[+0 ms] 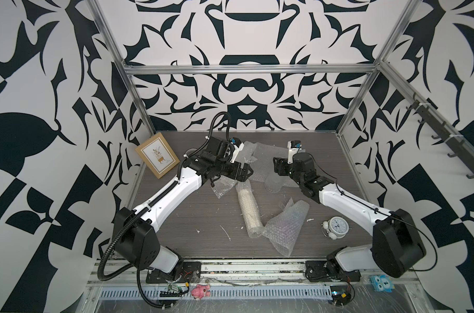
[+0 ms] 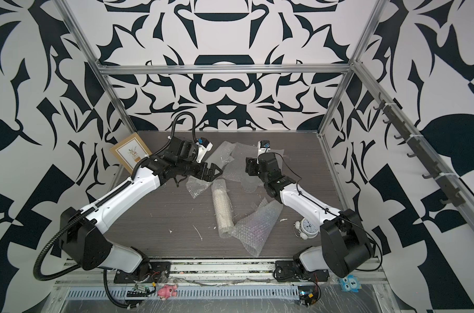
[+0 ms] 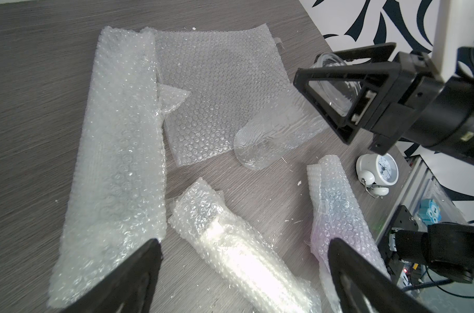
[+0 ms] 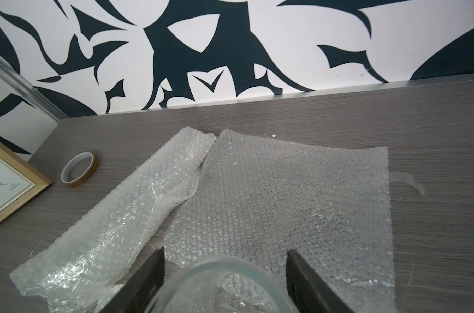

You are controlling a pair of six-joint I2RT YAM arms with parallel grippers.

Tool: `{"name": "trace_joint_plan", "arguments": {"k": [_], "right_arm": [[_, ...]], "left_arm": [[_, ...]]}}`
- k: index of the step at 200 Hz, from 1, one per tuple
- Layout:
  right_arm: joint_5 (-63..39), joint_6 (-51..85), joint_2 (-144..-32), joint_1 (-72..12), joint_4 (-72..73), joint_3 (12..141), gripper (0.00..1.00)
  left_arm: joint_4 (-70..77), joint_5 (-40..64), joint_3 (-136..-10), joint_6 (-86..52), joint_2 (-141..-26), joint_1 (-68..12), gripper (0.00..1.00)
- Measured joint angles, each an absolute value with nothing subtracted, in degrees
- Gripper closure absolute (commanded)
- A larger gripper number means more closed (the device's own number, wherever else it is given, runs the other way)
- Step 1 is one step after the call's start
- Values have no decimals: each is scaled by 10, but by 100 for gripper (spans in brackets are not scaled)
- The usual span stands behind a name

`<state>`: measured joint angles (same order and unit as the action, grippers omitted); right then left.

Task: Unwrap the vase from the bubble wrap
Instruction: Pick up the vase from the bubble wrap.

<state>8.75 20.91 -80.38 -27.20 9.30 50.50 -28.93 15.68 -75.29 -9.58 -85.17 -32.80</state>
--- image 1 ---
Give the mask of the bubble wrap sheet around vase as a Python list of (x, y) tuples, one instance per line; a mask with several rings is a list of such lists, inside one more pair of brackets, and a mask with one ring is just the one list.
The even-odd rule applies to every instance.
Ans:
[(283, 147), (269, 146), (263, 143), (257, 143), (255, 151), (252, 154), (256, 160), (251, 163), (254, 173), (250, 180), (264, 183), (270, 172), (274, 171), (274, 158), (288, 157), (288, 150)]

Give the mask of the iridescent bubble wrap bundle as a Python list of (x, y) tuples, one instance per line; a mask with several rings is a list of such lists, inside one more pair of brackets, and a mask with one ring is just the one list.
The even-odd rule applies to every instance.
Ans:
[(263, 236), (284, 257), (290, 257), (306, 220), (309, 203), (291, 198), (283, 211), (270, 219), (264, 227)]

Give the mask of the clear glass vase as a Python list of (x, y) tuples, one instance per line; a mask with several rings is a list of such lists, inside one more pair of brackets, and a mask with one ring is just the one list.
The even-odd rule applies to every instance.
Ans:
[(279, 176), (275, 172), (270, 172), (264, 181), (265, 189), (272, 193), (278, 193), (284, 187), (297, 187), (294, 181), (289, 176)]

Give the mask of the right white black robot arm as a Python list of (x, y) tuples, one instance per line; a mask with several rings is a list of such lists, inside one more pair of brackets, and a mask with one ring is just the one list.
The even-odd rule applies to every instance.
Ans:
[(273, 163), (274, 172), (292, 179), (303, 195), (339, 212), (371, 236), (369, 245), (347, 246), (329, 255), (334, 271), (381, 270), (398, 278), (426, 256), (427, 237), (407, 211), (376, 206), (342, 189), (334, 176), (318, 173), (320, 166), (309, 153), (275, 157)]

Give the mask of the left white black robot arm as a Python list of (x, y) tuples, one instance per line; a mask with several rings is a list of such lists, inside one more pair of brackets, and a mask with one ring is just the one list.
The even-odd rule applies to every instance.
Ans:
[(162, 246), (157, 232), (169, 215), (205, 183), (215, 183), (222, 177), (246, 181), (253, 170), (238, 161), (244, 150), (245, 144), (238, 138), (208, 137), (202, 148), (185, 156), (176, 176), (156, 194), (134, 209), (121, 209), (116, 214), (113, 239), (104, 259), (116, 252), (137, 270), (177, 273), (182, 257)]

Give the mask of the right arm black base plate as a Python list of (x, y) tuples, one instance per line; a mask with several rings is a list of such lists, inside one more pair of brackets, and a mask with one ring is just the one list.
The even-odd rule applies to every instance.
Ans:
[(333, 261), (305, 262), (305, 278), (310, 282), (360, 282), (359, 270), (346, 272)]

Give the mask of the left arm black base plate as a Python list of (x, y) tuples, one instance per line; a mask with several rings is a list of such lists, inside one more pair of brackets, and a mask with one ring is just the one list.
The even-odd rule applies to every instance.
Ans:
[(147, 284), (184, 284), (199, 280), (202, 263), (194, 261), (183, 261), (182, 263), (175, 266), (175, 268), (165, 273), (159, 269), (149, 268), (146, 276)]

